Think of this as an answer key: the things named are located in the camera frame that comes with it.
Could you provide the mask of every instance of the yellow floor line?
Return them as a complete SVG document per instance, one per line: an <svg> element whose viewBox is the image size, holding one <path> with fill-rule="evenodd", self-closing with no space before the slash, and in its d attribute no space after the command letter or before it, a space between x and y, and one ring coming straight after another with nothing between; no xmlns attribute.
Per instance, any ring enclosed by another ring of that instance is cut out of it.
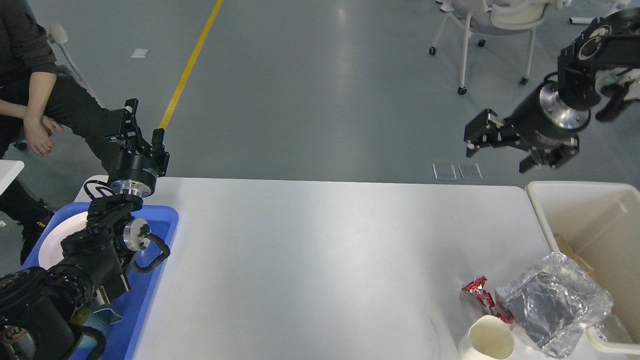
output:
<svg viewBox="0 0 640 360"><path fill-rule="evenodd" d="M204 29L200 33L200 38L196 43L193 52L191 53L191 57L187 62L187 66L184 68L182 72L182 76L180 77L180 81L178 82L178 86L175 87L175 91L173 91L173 96L171 97L171 101L169 101L169 105L166 107L166 111L164 112L164 116L162 116L162 121L160 121L159 127L166 129L167 125L169 125L169 121L171 121L171 116L173 115L173 111L175 110L176 105L178 105L178 100L180 100L180 96L182 95L182 91L184 90L184 86L187 84L187 80L189 79L189 75L191 75L191 71L193 70L193 65L195 65L196 60L198 59L198 55L200 55L200 50L204 45L204 41L207 40L207 35L209 34L209 30L211 29L211 25L216 20L216 16L218 16L218 12L220 11L220 6L222 5L223 0L218 0L216 2L216 6L213 7L213 11L209 16L209 20L207 20L207 24L205 24Z"/></svg>

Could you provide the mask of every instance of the chair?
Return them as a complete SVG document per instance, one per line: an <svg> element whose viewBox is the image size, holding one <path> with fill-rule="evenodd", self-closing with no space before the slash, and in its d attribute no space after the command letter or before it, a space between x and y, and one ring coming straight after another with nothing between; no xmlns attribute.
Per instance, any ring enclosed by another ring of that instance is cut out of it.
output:
<svg viewBox="0 0 640 360"><path fill-rule="evenodd" d="M47 39L52 44L57 44L62 51L62 54L67 59L68 64L71 66L71 70L66 65L58 65L58 70L65 75L72 76L80 86L86 89L86 91L93 96L100 107L102 103L93 92L93 89L89 85L89 83L85 80L84 76L80 73L80 70L74 63L71 55L67 52L67 48L64 46L64 43L69 41L69 37L67 36L67 32L60 24L53 24L49 28L49 32L47 33ZM18 150L26 150L27 149L27 140L25 140L24 130L20 130L20 133L13 139L13 146Z"/></svg>
<svg viewBox="0 0 640 360"><path fill-rule="evenodd" d="M545 12L548 5L560 9L563 0L497 0L489 4L488 0L451 0L454 8L442 21L438 34L429 48L429 55L436 54L436 45L449 18L464 25L465 33L462 45L462 64L460 69L460 83L458 94L467 93L465 87L465 72L467 69L467 47L471 33L476 32L488 36L514 35L529 32L529 52L527 54L527 66L520 84L526 84L531 70L531 58L533 55L533 42L536 36L536 27L545 20ZM485 39L478 41L478 47L483 47Z"/></svg>

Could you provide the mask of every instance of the clear plastic bag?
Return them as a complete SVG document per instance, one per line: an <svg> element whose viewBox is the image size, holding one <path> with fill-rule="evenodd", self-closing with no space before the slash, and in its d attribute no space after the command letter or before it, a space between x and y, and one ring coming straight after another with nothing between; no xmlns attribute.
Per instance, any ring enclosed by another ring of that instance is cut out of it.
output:
<svg viewBox="0 0 640 360"><path fill-rule="evenodd" d="M569 356L584 330L613 306L609 292L560 252L532 263L495 294L542 352L555 358Z"/></svg>

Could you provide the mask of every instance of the chair wheel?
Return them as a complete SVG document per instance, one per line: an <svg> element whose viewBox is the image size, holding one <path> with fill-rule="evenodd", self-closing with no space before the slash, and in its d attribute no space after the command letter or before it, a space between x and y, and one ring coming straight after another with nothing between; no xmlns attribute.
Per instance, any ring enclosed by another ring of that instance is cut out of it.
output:
<svg viewBox="0 0 640 360"><path fill-rule="evenodd" d="M26 141L16 142L13 144L13 146L18 150L26 150L27 142Z"/></svg>

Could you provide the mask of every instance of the white plate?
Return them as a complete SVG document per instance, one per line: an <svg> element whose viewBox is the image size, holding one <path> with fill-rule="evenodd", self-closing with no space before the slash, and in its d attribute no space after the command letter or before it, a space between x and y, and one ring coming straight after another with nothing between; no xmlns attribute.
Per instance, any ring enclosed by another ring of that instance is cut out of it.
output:
<svg viewBox="0 0 640 360"><path fill-rule="evenodd" d="M54 227L42 242L38 253L40 267L49 269L62 260L62 246L60 243L67 236L84 229L87 212L76 214Z"/></svg>

